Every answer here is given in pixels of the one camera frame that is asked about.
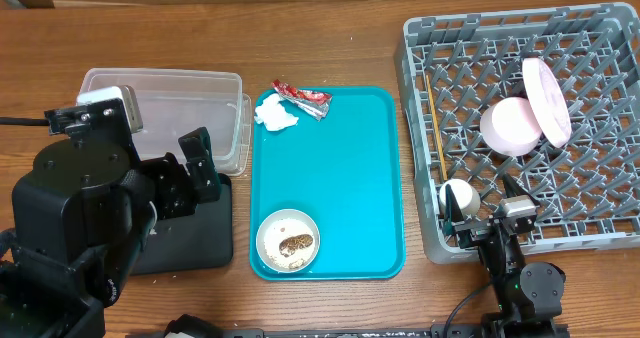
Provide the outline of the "white round plate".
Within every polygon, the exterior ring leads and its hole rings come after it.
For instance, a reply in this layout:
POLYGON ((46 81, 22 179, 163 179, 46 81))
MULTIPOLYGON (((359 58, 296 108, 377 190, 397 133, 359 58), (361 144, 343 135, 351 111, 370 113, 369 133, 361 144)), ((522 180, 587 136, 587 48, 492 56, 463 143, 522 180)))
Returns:
POLYGON ((556 148, 568 143, 572 127, 566 100, 551 68, 539 58, 522 61, 522 76, 534 116, 556 148))

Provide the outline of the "white cup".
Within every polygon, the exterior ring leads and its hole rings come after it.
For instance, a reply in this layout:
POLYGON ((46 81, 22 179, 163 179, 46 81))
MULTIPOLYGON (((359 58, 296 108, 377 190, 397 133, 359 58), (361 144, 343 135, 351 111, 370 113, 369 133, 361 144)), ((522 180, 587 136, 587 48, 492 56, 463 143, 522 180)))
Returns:
POLYGON ((456 201, 464 215, 476 215, 480 209, 480 196, 478 191, 467 181, 462 179, 447 180, 438 193, 440 212, 444 213, 446 206, 446 188, 450 186, 456 201))

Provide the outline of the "white napkin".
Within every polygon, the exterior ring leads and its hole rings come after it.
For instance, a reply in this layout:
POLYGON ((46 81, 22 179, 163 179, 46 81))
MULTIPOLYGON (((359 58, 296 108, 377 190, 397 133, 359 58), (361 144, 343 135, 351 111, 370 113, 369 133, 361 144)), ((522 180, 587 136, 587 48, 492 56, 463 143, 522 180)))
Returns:
POLYGON ((255 108, 254 120, 262 124, 267 131, 277 132, 295 126, 299 118, 288 113, 281 104, 282 98, 273 93, 255 108))

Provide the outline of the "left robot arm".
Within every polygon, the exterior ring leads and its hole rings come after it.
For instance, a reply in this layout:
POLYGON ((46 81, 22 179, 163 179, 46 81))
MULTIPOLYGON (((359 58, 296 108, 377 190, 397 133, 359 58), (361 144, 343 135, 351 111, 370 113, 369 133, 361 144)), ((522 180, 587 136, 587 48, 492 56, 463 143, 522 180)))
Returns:
POLYGON ((125 129, 91 129, 44 148, 12 192, 1 235, 5 337, 101 337, 133 274, 209 268, 232 256, 231 189, 206 129, 179 140, 180 164, 141 160, 125 129))

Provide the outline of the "pink bowl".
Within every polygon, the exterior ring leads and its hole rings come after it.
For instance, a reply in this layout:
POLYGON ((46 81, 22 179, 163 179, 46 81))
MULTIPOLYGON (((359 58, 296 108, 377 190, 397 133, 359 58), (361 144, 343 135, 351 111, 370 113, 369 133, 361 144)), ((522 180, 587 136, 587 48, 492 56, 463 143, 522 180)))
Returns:
POLYGON ((531 152, 542 135, 529 101, 520 97, 491 105, 481 116, 480 132, 494 152, 512 157, 531 152))

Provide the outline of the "wooden chopstick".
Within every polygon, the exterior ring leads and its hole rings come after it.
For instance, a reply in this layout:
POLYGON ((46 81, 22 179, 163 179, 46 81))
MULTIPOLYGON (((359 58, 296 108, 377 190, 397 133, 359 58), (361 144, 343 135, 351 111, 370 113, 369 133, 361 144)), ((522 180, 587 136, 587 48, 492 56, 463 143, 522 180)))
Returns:
POLYGON ((437 150, 438 159, 439 159, 440 171, 441 171, 441 175, 442 175, 442 180, 443 180, 443 182, 445 182, 445 181, 448 180, 448 174, 447 174, 447 169, 446 169, 446 165, 445 165, 445 159, 444 159, 444 152, 443 152, 443 146, 442 146, 442 141, 441 141, 439 123, 438 123, 438 120, 437 120, 437 110, 436 110, 436 107, 435 107, 435 100, 434 100, 433 93, 432 93, 431 81, 429 79, 429 76, 426 75, 426 74, 425 74, 425 84, 426 84, 426 91, 428 93, 430 114, 431 114, 432 126, 433 126, 433 131, 434 131, 434 140, 435 140, 436 150, 437 150))

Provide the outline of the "red foil wrapper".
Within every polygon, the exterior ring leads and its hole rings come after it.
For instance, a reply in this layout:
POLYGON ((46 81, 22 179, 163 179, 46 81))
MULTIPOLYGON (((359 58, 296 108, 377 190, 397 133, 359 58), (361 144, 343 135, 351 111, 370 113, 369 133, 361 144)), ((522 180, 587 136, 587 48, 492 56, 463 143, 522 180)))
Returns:
POLYGON ((325 92, 298 89, 280 80, 274 80, 272 88, 282 98, 295 104, 314 119, 320 121, 329 112, 332 95, 325 92))

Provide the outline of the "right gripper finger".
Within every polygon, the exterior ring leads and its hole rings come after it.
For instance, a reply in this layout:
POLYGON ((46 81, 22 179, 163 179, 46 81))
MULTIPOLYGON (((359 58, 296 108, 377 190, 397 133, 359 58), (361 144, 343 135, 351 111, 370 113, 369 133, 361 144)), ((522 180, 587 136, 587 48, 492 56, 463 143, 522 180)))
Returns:
POLYGON ((456 181, 448 181, 443 185, 442 192, 444 193, 444 218, 448 223, 460 223, 465 219, 458 201, 457 192, 464 192, 464 189, 456 181))
POLYGON ((507 198, 528 195, 528 192, 521 187, 511 175, 505 173, 501 176, 501 180, 504 187, 504 193, 507 198))

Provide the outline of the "grey bowl with food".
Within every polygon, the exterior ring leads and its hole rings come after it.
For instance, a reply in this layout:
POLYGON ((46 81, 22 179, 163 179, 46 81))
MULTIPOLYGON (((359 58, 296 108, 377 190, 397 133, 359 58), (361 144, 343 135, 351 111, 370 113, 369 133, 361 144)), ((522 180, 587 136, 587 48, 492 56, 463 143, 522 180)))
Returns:
POLYGON ((271 213, 259 226, 256 250, 262 263, 277 273, 298 273, 310 265, 320 248, 315 221, 296 209, 271 213))

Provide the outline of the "food leftover piece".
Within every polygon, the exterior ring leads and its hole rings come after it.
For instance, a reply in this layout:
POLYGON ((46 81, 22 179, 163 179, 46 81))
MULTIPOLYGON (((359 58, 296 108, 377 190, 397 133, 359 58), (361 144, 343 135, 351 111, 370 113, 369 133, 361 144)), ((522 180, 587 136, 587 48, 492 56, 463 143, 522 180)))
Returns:
POLYGON ((279 252, 284 257, 293 256, 298 250, 306 249, 314 243, 310 234, 300 234, 288 237, 279 244, 279 252))

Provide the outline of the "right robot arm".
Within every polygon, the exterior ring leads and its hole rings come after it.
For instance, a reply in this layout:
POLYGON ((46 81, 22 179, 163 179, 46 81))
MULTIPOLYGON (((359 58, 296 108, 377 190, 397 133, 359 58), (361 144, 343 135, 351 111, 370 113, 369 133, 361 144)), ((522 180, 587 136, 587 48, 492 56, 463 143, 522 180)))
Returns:
POLYGON ((488 218, 467 219, 451 186, 444 192, 445 231, 461 248, 473 248, 489 281, 465 297, 449 314, 443 337, 568 337, 568 327, 554 318, 562 313, 566 275, 548 262, 527 263, 518 237, 534 230, 539 202, 510 175, 502 176, 506 197, 488 218), (476 325, 455 326, 457 313, 491 287, 499 310, 476 325))

